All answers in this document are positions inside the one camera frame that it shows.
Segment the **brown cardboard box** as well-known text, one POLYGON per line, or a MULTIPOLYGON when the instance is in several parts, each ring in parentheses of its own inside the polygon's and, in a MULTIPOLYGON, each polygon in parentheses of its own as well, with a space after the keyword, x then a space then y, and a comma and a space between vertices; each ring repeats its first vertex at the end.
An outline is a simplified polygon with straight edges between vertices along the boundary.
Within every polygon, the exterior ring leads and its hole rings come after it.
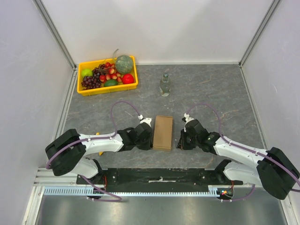
POLYGON ((173 117, 157 116, 155 119, 153 150, 171 151, 173 117))

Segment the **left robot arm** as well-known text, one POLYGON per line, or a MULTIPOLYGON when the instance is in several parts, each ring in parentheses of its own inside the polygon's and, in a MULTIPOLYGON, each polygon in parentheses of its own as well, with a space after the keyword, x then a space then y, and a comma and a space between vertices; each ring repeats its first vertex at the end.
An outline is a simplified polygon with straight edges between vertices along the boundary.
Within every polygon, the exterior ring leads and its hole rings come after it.
POLYGON ((99 184, 103 179, 99 162, 86 156, 130 151, 133 148, 151 149, 151 121, 151 118, 144 118, 135 128, 129 127, 107 135, 84 135, 76 129, 69 129, 46 147, 46 168, 51 169, 55 176, 75 173, 86 177, 92 184, 99 184))

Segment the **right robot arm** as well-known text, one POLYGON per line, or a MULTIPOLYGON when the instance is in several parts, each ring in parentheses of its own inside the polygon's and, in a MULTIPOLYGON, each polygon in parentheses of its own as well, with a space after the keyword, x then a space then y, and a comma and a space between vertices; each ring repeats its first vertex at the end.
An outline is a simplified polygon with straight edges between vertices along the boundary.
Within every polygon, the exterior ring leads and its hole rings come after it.
POLYGON ((235 143, 217 132, 208 132, 197 119, 186 116, 182 120, 185 125, 180 131, 179 149, 200 148, 228 158, 219 164, 220 170, 215 172, 214 177, 219 184, 237 180, 259 185, 273 197, 283 200, 300 178, 296 167, 276 147, 265 150, 235 143))

